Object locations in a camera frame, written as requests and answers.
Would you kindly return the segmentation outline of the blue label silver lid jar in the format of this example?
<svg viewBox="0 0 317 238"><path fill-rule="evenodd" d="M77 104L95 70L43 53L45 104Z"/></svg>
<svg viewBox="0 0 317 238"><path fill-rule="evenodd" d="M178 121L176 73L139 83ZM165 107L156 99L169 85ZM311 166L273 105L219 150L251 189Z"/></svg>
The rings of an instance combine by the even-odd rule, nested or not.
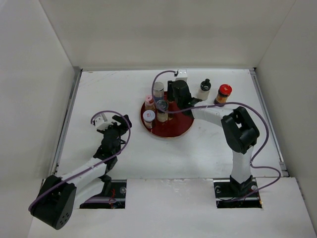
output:
<svg viewBox="0 0 317 238"><path fill-rule="evenodd" d="M164 99L164 84L162 82L154 83L153 96L156 102Z"/></svg>

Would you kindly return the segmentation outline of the black cap white powder bottle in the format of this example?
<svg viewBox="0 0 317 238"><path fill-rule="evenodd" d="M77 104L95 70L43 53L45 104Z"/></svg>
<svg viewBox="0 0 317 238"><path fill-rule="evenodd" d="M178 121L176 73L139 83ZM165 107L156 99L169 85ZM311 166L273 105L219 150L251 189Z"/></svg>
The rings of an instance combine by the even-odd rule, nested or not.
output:
<svg viewBox="0 0 317 238"><path fill-rule="evenodd" d="M200 88L197 94L197 98L205 101L208 99L209 93L211 89L211 82L208 78L201 82Z"/></svg>

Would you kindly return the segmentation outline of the white lid red label jar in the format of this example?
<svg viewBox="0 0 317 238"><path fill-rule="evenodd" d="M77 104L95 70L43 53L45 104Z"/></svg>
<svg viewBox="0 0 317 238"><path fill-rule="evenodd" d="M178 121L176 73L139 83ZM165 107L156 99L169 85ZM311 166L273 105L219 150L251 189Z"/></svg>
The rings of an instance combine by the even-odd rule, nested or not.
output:
<svg viewBox="0 0 317 238"><path fill-rule="evenodd" d="M156 114L152 110L143 112L143 122L147 129L153 129L155 125Z"/></svg>

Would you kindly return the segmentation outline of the pink lid spice shaker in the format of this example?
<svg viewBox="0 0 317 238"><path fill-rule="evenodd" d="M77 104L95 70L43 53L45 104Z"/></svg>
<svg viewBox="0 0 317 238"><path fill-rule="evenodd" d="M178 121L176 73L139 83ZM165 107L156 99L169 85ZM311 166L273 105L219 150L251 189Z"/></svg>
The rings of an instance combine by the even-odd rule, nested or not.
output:
<svg viewBox="0 0 317 238"><path fill-rule="evenodd" d="M154 99L153 99L152 95L147 95L145 97L145 110L146 111L151 110L153 112L156 111L156 107L155 107Z"/></svg>

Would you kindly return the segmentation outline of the grey lid white powder jar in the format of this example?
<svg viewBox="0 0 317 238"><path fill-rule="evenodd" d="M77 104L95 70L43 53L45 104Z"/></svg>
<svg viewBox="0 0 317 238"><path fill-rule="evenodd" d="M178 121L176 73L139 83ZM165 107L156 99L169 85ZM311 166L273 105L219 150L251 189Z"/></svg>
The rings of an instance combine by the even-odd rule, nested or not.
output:
<svg viewBox="0 0 317 238"><path fill-rule="evenodd" d="M157 101L157 119L159 122L166 122L168 120L168 102L165 100Z"/></svg>

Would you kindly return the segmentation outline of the small black cap pepper bottle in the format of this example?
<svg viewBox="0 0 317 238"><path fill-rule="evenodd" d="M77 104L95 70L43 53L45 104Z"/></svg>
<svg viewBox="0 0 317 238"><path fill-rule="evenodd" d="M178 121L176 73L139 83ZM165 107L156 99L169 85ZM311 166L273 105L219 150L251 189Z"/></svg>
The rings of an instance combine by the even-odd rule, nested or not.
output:
<svg viewBox="0 0 317 238"><path fill-rule="evenodd" d="M168 111L169 112L172 112L173 111L173 106L174 106L174 101L171 101L169 99L167 99L167 102L168 102ZM169 113L168 114L168 120L172 120L174 117L174 114L173 113Z"/></svg>

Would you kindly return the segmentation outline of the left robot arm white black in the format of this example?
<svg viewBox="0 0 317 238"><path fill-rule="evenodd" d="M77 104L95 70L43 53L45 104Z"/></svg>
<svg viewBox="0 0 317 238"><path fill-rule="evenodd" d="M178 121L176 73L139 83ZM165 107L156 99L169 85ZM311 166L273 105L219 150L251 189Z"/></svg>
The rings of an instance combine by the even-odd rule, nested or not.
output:
<svg viewBox="0 0 317 238"><path fill-rule="evenodd" d="M94 191L99 197L107 197L111 185L104 181L107 173L117 162L117 156L127 146L124 134L131 134L132 123L128 115L114 112L111 123L107 123L101 113L91 118L91 124L103 135L96 153L87 163L76 170L57 177L47 177L37 198L30 204L28 211L38 220L55 230L66 225L73 209L88 201Z"/></svg>

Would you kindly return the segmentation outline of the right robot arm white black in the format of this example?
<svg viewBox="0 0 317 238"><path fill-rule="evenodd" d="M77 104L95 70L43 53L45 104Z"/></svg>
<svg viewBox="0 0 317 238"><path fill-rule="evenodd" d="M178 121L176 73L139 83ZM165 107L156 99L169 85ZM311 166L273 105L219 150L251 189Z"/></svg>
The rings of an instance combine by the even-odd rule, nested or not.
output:
<svg viewBox="0 0 317 238"><path fill-rule="evenodd" d="M260 132L247 110L224 107L209 108L199 104L202 100L192 97L184 80L168 81L167 95L177 104L182 114L220 126L226 142L233 153L233 167L230 175L230 191L235 196L245 195L251 188L253 176L249 165L254 146Z"/></svg>

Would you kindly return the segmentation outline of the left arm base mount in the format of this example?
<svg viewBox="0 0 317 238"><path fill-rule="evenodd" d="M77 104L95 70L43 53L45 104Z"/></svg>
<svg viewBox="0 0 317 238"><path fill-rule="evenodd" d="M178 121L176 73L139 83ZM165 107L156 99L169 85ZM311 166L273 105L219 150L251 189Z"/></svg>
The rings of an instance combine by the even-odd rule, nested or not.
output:
<svg viewBox="0 0 317 238"><path fill-rule="evenodd" d="M125 209L127 180L112 180L104 185L101 193L94 195L90 202L80 209Z"/></svg>

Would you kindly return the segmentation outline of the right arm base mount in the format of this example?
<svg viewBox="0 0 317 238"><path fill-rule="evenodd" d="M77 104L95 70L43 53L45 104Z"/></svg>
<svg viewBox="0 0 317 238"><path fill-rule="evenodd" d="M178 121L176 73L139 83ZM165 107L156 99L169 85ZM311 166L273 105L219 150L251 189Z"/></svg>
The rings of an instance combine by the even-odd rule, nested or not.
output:
<svg viewBox="0 0 317 238"><path fill-rule="evenodd" d="M228 179L214 180L214 193L216 207L218 209L233 208L262 208L262 201L259 192L252 193L258 189L255 179L243 191L235 191Z"/></svg>

